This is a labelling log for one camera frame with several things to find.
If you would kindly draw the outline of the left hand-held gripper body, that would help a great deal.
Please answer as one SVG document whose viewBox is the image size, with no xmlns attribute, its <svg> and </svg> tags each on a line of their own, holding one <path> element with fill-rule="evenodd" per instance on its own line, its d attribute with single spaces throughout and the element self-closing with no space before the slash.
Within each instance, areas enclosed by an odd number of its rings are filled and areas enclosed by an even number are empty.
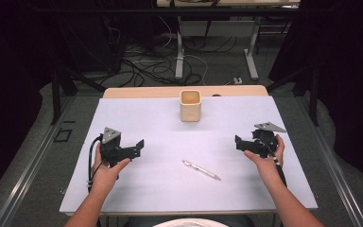
<svg viewBox="0 0 363 227">
<path fill-rule="evenodd" d="M 121 132 L 111 128 L 105 128 L 100 142 L 101 159 L 115 166 L 124 159 L 132 159 L 131 152 L 120 147 Z"/>
</svg>

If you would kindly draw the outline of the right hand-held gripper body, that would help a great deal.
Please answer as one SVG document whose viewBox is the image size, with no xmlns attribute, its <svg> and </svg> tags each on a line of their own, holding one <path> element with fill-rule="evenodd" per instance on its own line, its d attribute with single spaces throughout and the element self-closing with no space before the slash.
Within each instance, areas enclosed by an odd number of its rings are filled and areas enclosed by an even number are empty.
<svg viewBox="0 0 363 227">
<path fill-rule="evenodd" d="M 258 123 L 254 127 L 256 130 L 252 133 L 252 138 L 256 146 L 255 153 L 261 158 L 273 155 L 278 145 L 275 132 L 285 132 L 285 129 L 271 122 Z"/>
</svg>

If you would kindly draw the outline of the person's right hand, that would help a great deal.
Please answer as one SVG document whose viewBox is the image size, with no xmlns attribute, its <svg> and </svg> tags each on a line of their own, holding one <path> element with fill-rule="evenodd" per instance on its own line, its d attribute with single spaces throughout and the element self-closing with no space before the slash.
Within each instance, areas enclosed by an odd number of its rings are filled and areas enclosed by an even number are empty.
<svg viewBox="0 0 363 227">
<path fill-rule="evenodd" d="M 278 146 L 275 158 L 279 161 L 279 167 L 283 167 L 285 143 L 279 134 L 276 135 L 276 139 Z M 278 166 L 274 162 L 274 157 L 261 158 L 249 150 L 244 151 L 244 155 L 256 164 L 258 173 L 267 188 L 285 186 L 284 180 L 278 172 Z"/>
</svg>

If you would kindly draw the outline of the person's left hand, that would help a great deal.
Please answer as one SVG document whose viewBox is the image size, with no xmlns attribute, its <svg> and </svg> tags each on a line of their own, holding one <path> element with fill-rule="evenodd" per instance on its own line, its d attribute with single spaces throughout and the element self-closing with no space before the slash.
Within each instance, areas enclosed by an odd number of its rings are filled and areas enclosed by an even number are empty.
<svg viewBox="0 0 363 227">
<path fill-rule="evenodd" d="M 130 163 L 130 159 L 126 158 L 118 162 L 115 166 L 109 167 L 101 158 L 100 144 L 96 145 L 95 162 L 92 167 L 93 185 L 91 194 L 108 195 L 118 179 L 120 172 Z"/>
</svg>

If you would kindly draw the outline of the white table mat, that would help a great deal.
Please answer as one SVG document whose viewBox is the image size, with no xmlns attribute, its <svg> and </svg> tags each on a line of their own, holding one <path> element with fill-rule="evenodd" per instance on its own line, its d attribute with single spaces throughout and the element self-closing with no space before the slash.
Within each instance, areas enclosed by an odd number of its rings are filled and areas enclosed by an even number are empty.
<svg viewBox="0 0 363 227">
<path fill-rule="evenodd" d="M 100 99 L 60 211 L 70 215 L 88 194 L 90 145 L 105 128 L 121 132 L 121 144 L 145 140 L 140 157 L 120 173 L 105 215 L 176 215 L 272 212 L 275 205 L 253 162 L 234 137 L 251 139 L 255 124 L 284 124 L 270 96 L 212 96 L 201 119 L 183 122 L 177 98 Z M 182 160 L 220 177 L 217 181 Z"/>
</svg>

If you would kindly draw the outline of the clear pen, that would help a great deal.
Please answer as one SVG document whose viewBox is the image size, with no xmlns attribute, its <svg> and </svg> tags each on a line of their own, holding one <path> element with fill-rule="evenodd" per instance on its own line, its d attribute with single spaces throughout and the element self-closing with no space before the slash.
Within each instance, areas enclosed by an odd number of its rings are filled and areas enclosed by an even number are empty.
<svg viewBox="0 0 363 227">
<path fill-rule="evenodd" d="M 220 177 L 217 176 L 215 173 L 213 173 L 213 172 L 211 172 L 211 171 L 209 171 L 209 170 L 207 170 L 207 169 L 205 169 L 205 168 L 203 168 L 201 166 L 193 164 L 193 163 L 191 163 L 191 162 L 189 162 L 187 160 L 181 160 L 181 161 L 183 162 L 183 164 L 185 166 L 188 166 L 188 167 L 190 167 L 192 169 L 195 169 L 196 171 L 199 171 L 199 172 L 205 174 L 206 176 L 211 177 L 211 178 L 213 178 L 213 179 L 215 179 L 217 181 L 221 181 Z"/>
</svg>

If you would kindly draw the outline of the beige square cup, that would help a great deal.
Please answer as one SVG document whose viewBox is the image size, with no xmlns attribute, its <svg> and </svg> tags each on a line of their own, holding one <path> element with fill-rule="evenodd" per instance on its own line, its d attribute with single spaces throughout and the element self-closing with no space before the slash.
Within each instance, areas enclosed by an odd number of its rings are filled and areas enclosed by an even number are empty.
<svg viewBox="0 0 363 227">
<path fill-rule="evenodd" d="M 198 122 L 201 116 L 201 95 L 198 90 L 183 90 L 180 93 L 180 113 L 183 122 Z"/>
</svg>

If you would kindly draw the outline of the black metal stand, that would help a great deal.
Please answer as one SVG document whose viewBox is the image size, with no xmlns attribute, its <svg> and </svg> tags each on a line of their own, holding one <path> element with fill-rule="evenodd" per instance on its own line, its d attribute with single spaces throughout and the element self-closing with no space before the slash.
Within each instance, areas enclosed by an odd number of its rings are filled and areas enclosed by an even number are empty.
<svg viewBox="0 0 363 227">
<path fill-rule="evenodd" d="M 101 69 L 102 72 L 106 73 L 107 78 L 120 71 L 121 60 L 118 59 L 116 55 L 110 54 L 108 58 L 99 58 L 89 49 L 86 49 L 85 52 L 91 61 L 96 62 L 96 66 L 84 66 L 85 72 L 93 73 L 98 72 L 98 70 Z M 106 90 L 106 87 L 95 82 L 99 78 L 87 78 L 83 74 L 83 71 L 78 71 L 67 65 L 64 62 L 64 58 L 54 47 L 48 47 L 47 54 L 49 56 L 52 81 L 52 98 L 54 110 L 52 124 L 56 124 L 62 114 L 61 92 L 64 92 L 67 96 L 75 96 L 78 93 L 78 88 L 74 83 L 74 80 L 79 80 L 100 93 L 103 93 Z"/>
<path fill-rule="evenodd" d="M 304 96 L 306 92 L 309 92 L 309 105 L 308 114 L 312 123 L 315 126 L 319 125 L 318 121 L 318 88 L 320 79 L 320 68 L 314 65 L 307 65 L 300 67 L 288 76 L 272 82 L 266 87 L 268 92 L 274 91 L 276 88 L 289 83 L 292 80 L 296 81 L 296 85 L 293 88 L 294 96 Z"/>
</svg>

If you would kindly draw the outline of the person's white shirt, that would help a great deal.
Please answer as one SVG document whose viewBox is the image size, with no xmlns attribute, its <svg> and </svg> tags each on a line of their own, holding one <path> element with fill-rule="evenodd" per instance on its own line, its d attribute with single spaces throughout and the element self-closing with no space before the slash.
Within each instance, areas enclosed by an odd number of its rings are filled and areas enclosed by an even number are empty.
<svg viewBox="0 0 363 227">
<path fill-rule="evenodd" d="M 227 225 L 205 218 L 178 218 L 165 221 L 153 227 L 228 227 Z"/>
</svg>

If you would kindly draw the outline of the white-legged desk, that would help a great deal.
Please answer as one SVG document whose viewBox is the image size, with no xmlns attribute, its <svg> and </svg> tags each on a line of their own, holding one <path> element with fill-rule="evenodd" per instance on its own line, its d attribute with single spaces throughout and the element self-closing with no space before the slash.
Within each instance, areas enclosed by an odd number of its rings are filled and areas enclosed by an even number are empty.
<svg viewBox="0 0 363 227">
<path fill-rule="evenodd" d="M 168 8 L 225 8 L 225 9 L 296 9 L 301 0 L 156 0 L 158 7 Z M 250 38 L 250 47 L 244 50 L 246 63 L 252 80 L 258 80 L 252 53 L 259 36 L 262 16 L 254 16 L 251 21 L 207 22 L 206 28 L 199 21 L 186 22 L 178 16 L 178 56 L 176 58 L 175 78 L 180 79 L 183 72 L 184 48 L 182 39 L 187 36 L 220 37 L 221 31 L 231 31 L 233 36 Z"/>
</svg>

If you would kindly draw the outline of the aluminium floor rail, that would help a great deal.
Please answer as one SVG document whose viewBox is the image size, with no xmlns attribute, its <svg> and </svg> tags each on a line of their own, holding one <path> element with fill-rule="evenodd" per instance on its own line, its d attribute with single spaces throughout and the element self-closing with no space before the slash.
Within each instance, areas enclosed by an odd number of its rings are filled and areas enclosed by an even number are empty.
<svg viewBox="0 0 363 227">
<path fill-rule="evenodd" d="M 346 182 L 344 173 L 335 157 L 334 152 L 328 146 L 325 138 L 321 134 L 321 130 L 317 127 L 309 116 L 309 107 L 306 100 L 302 96 L 296 97 L 296 102 L 301 109 L 304 119 L 309 129 L 315 134 L 318 144 L 320 145 L 320 156 L 326 166 L 329 175 L 335 185 L 339 197 L 350 217 L 354 227 L 363 227 L 363 213 L 359 208 L 354 194 L 348 183 Z"/>
<path fill-rule="evenodd" d="M 0 227 L 61 227 L 68 219 L 60 207 L 78 158 L 76 100 L 63 101 L 54 125 L 43 105 L 0 183 Z"/>
</svg>

